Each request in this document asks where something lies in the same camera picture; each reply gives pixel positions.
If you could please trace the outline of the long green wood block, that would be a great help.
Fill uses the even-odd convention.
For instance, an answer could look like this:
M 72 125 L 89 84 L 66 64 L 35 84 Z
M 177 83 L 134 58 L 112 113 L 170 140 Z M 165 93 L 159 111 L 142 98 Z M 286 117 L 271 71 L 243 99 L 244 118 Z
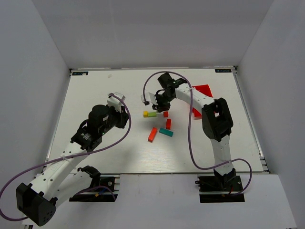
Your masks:
M 148 112 L 148 117 L 156 117 L 157 113 L 156 112 Z

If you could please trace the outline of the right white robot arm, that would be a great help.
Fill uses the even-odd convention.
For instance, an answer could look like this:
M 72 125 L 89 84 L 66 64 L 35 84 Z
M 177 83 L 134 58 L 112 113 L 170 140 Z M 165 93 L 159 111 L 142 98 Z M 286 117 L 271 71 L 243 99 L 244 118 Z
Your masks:
M 216 184 L 225 189 L 235 178 L 236 170 L 231 162 L 229 147 L 233 120 L 225 99 L 213 99 L 194 87 L 189 87 L 183 78 L 173 79 L 169 73 L 162 73 L 158 82 L 163 93 L 155 94 L 153 109 L 160 112 L 170 109 L 170 102 L 179 99 L 201 113 L 202 127 L 205 135 L 211 140 L 215 168 L 213 168 Z

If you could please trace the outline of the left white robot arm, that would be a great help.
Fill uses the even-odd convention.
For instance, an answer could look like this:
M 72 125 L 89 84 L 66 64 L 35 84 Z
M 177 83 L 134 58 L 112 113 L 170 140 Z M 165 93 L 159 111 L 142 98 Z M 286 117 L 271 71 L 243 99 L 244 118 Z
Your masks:
M 60 157 L 29 184 L 18 185 L 18 210 L 41 227 L 50 221 L 56 208 L 65 200 L 82 190 L 101 188 L 101 174 L 91 166 L 78 168 L 74 178 L 66 184 L 63 181 L 94 151 L 108 131 L 114 127 L 123 129 L 129 122 L 129 111 L 123 102 L 108 99 L 106 105 L 95 105 Z

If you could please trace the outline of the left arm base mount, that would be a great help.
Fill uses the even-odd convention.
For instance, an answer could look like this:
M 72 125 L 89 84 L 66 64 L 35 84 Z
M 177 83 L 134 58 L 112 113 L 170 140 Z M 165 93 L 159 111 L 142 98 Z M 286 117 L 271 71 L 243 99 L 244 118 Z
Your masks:
M 89 186 L 69 198 L 70 202 L 115 202 L 119 193 L 120 176 L 102 175 L 96 168 L 77 168 L 77 174 L 89 176 Z

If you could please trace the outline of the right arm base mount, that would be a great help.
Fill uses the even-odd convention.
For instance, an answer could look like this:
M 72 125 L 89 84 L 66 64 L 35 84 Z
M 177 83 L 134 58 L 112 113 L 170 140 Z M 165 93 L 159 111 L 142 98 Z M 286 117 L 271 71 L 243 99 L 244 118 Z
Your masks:
M 240 176 L 236 176 L 224 187 L 214 176 L 201 176 L 195 181 L 199 187 L 201 203 L 240 203 L 245 202 L 244 194 L 236 193 L 243 189 Z

